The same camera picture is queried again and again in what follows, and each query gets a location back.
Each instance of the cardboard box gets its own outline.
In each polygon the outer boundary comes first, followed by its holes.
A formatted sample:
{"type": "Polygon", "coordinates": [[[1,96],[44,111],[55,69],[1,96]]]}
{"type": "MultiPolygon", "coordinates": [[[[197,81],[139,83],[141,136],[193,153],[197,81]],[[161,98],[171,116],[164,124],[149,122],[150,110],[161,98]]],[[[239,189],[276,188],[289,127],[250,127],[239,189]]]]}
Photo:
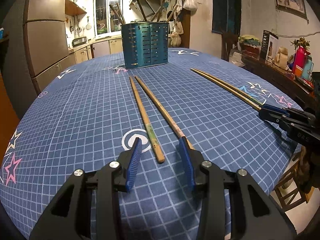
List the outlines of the cardboard box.
{"type": "Polygon", "coordinates": [[[270,31],[263,31],[262,46],[260,51],[260,60],[265,63],[272,62],[278,51],[279,38],[270,31]]]}

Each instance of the chopstick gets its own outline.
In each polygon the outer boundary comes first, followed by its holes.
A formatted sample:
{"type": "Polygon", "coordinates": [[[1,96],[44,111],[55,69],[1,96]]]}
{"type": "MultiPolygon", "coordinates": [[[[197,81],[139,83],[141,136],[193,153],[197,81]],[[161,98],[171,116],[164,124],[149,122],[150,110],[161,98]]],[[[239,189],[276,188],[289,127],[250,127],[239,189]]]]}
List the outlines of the chopstick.
{"type": "Polygon", "coordinates": [[[204,78],[210,80],[211,82],[217,84],[218,86],[224,88],[225,90],[229,91],[231,94],[235,95],[237,98],[241,99],[242,101],[244,101],[245,103],[247,103],[249,106],[251,106],[253,109],[260,111],[261,107],[259,105],[257,105],[256,103],[252,102],[251,99],[248,99],[247,97],[243,96],[242,94],[238,93],[235,90],[232,90],[230,87],[220,83],[219,81],[217,81],[216,79],[210,77],[208,74],[202,73],[194,68],[190,69],[191,71],[199,74],[200,76],[203,76],[204,78]]]}
{"type": "Polygon", "coordinates": [[[117,13],[117,11],[113,8],[113,6],[111,4],[109,4],[111,10],[114,12],[114,14],[118,17],[119,21],[121,22],[121,24],[124,24],[123,20],[121,19],[120,15],[117,13]]]}
{"type": "Polygon", "coordinates": [[[118,10],[119,10],[120,16],[121,16],[121,18],[122,18],[122,20],[123,20],[123,22],[124,22],[124,24],[125,24],[125,19],[124,19],[124,17],[123,17],[122,11],[121,11],[120,6],[119,6],[118,3],[117,3],[117,7],[118,7],[118,10]]]}
{"type": "Polygon", "coordinates": [[[199,71],[199,72],[201,72],[201,73],[203,73],[203,74],[205,74],[205,75],[207,75],[207,76],[215,79],[216,81],[224,84],[225,86],[229,87],[230,89],[232,89],[232,90],[236,91],[237,93],[243,95],[245,98],[248,98],[249,100],[251,100],[252,102],[254,102],[255,104],[257,104],[258,106],[260,106],[260,107],[263,106],[263,104],[262,104],[261,102],[259,102],[258,100],[254,99],[253,97],[249,96],[247,93],[243,92],[243,91],[240,90],[239,88],[236,88],[236,87],[234,87],[233,85],[230,85],[229,83],[227,83],[227,82],[225,82],[225,81],[223,81],[223,80],[221,80],[221,79],[219,79],[219,78],[217,78],[217,77],[215,77],[215,76],[212,76],[211,74],[208,74],[208,73],[206,73],[206,72],[204,72],[204,71],[202,71],[202,70],[200,70],[200,69],[196,69],[196,68],[195,68],[195,70],[197,70],[197,71],[199,71]]]}
{"type": "Polygon", "coordinates": [[[143,11],[143,9],[142,9],[140,0],[137,0],[137,3],[138,3],[138,5],[139,5],[139,8],[140,8],[141,14],[142,14],[142,16],[143,16],[143,19],[147,22],[147,18],[146,18],[146,15],[144,14],[144,11],[143,11]]]}
{"type": "Polygon", "coordinates": [[[155,15],[153,15],[153,17],[151,18],[150,22],[153,22],[153,20],[156,18],[158,13],[161,13],[163,6],[164,6],[164,2],[165,0],[162,0],[162,4],[160,5],[160,7],[158,8],[158,10],[156,11],[155,15]]]}
{"type": "Polygon", "coordinates": [[[162,15],[162,10],[163,10],[163,6],[164,6],[164,2],[165,0],[162,0],[162,4],[160,6],[160,11],[159,11],[159,14],[158,14],[158,18],[157,18],[157,22],[160,21],[160,17],[162,15]]]}
{"type": "Polygon", "coordinates": [[[169,15],[169,17],[168,17],[168,19],[167,19],[167,23],[170,21],[172,15],[173,15],[174,12],[176,11],[177,7],[178,7],[178,4],[176,4],[176,5],[174,6],[174,8],[172,9],[172,12],[170,13],[170,15],[169,15]]]}
{"type": "Polygon", "coordinates": [[[152,128],[152,125],[151,125],[151,122],[148,118],[148,115],[147,115],[147,112],[145,110],[145,108],[143,107],[143,103],[141,101],[141,98],[139,96],[139,93],[138,93],[138,90],[136,88],[136,85],[134,84],[134,81],[133,81],[133,78],[132,77],[129,77],[130,78],[130,83],[131,83],[131,86],[132,86],[132,90],[133,90],[133,93],[134,93],[134,97],[136,98],[136,101],[137,101],[137,105],[138,105],[138,108],[139,108],[139,111],[140,111],[140,114],[141,114],[141,117],[142,117],[142,121],[143,121],[143,124],[146,128],[146,131],[147,131],[147,134],[148,134],[148,137],[149,137],[149,140],[150,140],[150,144],[153,148],[153,151],[155,152],[155,155],[156,155],[156,159],[159,163],[163,163],[165,161],[165,157],[164,157],[164,154],[161,150],[161,147],[159,145],[159,142],[156,138],[156,135],[153,131],[153,128],[152,128]]]}
{"type": "MultiPolygon", "coordinates": [[[[158,101],[158,99],[155,97],[155,95],[151,92],[151,90],[141,81],[140,78],[137,76],[134,76],[135,79],[138,81],[139,85],[142,87],[142,89],[145,91],[145,93],[149,96],[149,98],[152,100],[152,102],[156,105],[162,116],[166,119],[168,124],[171,126],[172,130],[175,132],[175,134],[180,139],[181,137],[185,136],[184,133],[181,131],[179,126],[175,123],[175,121],[172,119],[172,117],[169,115],[169,113],[164,109],[164,107],[161,105],[161,103],[158,101]]],[[[187,139],[188,144],[191,149],[194,149],[190,141],[187,139]]]]}

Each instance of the thermos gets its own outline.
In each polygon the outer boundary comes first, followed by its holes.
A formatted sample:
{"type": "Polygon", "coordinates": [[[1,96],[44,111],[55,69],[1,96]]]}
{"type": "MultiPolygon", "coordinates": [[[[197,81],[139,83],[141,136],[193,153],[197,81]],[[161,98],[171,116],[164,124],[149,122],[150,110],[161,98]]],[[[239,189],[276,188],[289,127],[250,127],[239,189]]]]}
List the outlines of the thermos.
{"type": "Polygon", "coordinates": [[[296,57],[294,59],[292,73],[296,72],[296,66],[303,68],[305,61],[306,61],[305,49],[302,46],[299,46],[296,52],[296,57]]]}
{"type": "Polygon", "coordinates": [[[304,64],[304,68],[303,68],[303,73],[301,75],[302,78],[304,78],[305,80],[309,80],[310,79],[310,75],[312,73],[313,65],[314,64],[312,62],[312,57],[307,55],[306,62],[304,64]]]}

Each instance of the blue gripper pad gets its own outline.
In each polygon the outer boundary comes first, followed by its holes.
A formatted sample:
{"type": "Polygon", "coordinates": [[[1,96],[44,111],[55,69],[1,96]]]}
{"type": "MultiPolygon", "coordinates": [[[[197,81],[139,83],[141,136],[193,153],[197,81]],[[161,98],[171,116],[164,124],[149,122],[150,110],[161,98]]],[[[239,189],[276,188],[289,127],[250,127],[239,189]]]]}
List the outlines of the blue gripper pad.
{"type": "Polygon", "coordinates": [[[127,192],[132,189],[134,181],[136,179],[138,164],[140,162],[141,154],[142,154],[142,141],[140,138],[136,138],[137,144],[133,144],[133,153],[130,159],[130,163],[127,169],[127,180],[125,182],[125,188],[127,192]]]}
{"type": "Polygon", "coordinates": [[[192,166],[191,159],[187,151],[187,146],[183,138],[179,139],[179,153],[182,160],[185,175],[187,176],[188,187],[191,189],[191,191],[193,191],[196,185],[194,168],[192,166]]]}
{"type": "Polygon", "coordinates": [[[275,111],[278,112],[279,114],[284,114],[285,116],[288,116],[288,113],[286,110],[283,110],[282,108],[276,107],[276,106],[272,106],[272,105],[268,105],[268,104],[264,104],[262,106],[263,109],[267,109],[267,110],[271,110],[271,111],[275,111]]]}

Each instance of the table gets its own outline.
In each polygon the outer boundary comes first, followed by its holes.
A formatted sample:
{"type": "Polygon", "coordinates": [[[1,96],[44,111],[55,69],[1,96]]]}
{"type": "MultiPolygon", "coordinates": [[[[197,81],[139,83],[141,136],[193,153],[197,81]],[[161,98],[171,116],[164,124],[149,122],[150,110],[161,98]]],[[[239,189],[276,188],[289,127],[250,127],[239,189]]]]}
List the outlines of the table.
{"type": "Polygon", "coordinates": [[[276,66],[273,68],[247,55],[242,55],[242,62],[245,64],[243,69],[268,81],[292,98],[302,109],[314,114],[316,109],[314,95],[296,82],[291,72],[276,66]]]}
{"type": "MultiPolygon", "coordinates": [[[[169,49],[166,65],[125,70],[123,54],[74,65],[38,96],[20,121],[0,168],[0,200],[25,237],[75,169],[93,171],[117,158],[139,136],[143,154],[135,185],[119,194],[128,239],[196,239],[201,197],[192,195],[178,138],[136,83],[166,161],[155,160],[131,89],[137,75],[205,159],[220,168],[245,168],[269,194],[297,144],[262,121],[239,98],[189,70],[198,68],[261,102],[298,107],[256,75],[191,49],[169,49]]],[[[230,205],[226,192],[227,233],[230,205]]],[[[95,206],[92,225],[95,225],[95,206]]]]}

